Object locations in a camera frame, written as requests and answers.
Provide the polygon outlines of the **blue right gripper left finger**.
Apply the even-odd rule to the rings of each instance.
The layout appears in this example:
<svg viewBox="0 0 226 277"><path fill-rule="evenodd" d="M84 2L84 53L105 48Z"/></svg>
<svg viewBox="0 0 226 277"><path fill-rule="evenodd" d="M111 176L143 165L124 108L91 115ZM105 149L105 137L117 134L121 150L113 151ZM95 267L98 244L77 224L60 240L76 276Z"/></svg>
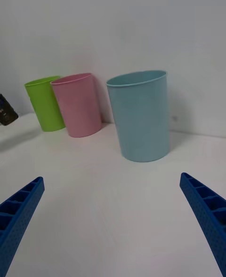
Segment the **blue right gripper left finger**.
<svg viewBox="0 0 226 277"><path fill-rule="evenodd" d="M0 276L6 276L34 211L44 193L41 176L0 205Z"/></svg>

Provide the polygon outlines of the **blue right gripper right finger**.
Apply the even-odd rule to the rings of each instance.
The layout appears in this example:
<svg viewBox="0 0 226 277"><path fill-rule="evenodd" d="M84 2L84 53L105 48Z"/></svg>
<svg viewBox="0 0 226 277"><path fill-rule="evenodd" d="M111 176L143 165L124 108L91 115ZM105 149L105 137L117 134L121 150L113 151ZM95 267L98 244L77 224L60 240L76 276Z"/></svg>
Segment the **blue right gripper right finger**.
<svg viewBox="0 0 226 277"><path fill-rule="evenodd" d="M226 200L187 173L181 174L179 186L226 276Z"/></svg>

